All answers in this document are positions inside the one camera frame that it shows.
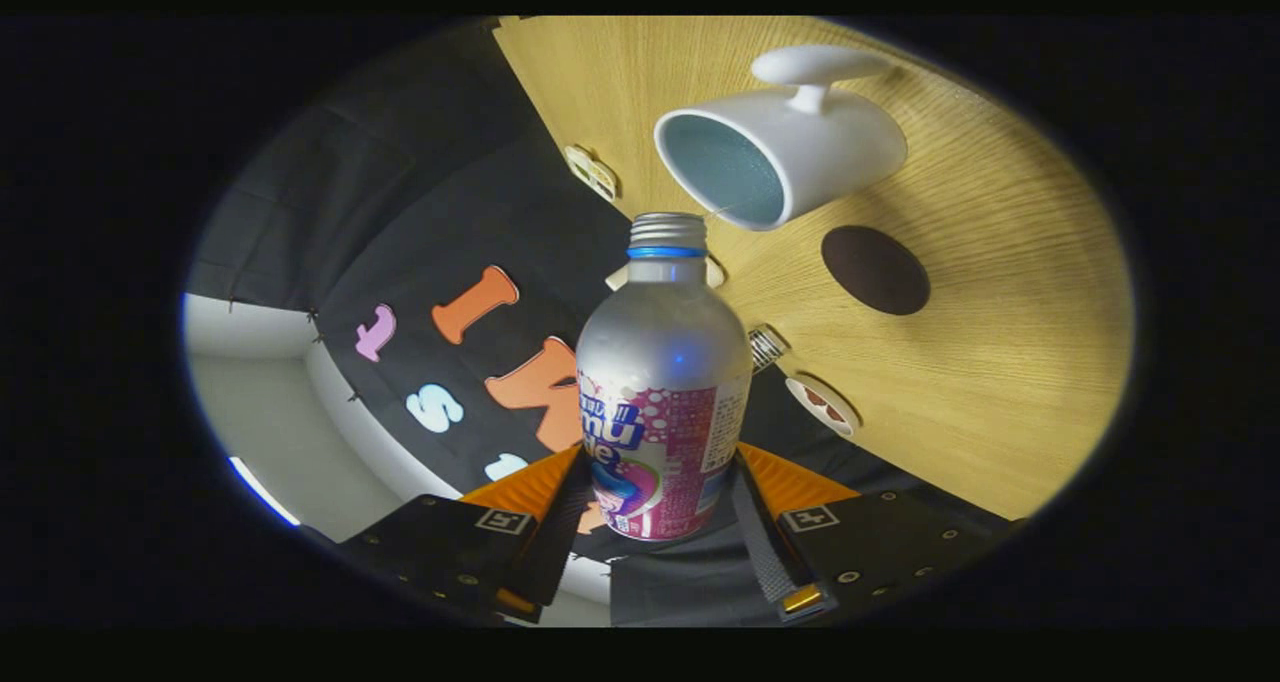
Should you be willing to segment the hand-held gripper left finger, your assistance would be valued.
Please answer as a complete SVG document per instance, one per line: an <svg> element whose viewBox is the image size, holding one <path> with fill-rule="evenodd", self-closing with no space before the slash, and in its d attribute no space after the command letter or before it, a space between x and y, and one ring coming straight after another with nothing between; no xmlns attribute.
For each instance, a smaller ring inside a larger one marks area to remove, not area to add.
<svg viewBox="0 0 1280 682"><path fill-rule="evenodd" d="M559 450L461 499L419 495L340 551L453 621L536 623L561 586L591 485L585 450Z"/></svg>

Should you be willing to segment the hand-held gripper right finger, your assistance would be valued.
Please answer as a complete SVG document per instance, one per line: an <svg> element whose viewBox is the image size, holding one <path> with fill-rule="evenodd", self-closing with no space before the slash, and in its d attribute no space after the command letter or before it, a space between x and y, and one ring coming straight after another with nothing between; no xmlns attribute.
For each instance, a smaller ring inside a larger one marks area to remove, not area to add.
<svg viewBox="0 0 1280 682"><path fill-rule="evenodd" d="M918 495L858 493L749 444L731 502L765 600L782 623L849 623L940 586L1004 541Z"/></svg>

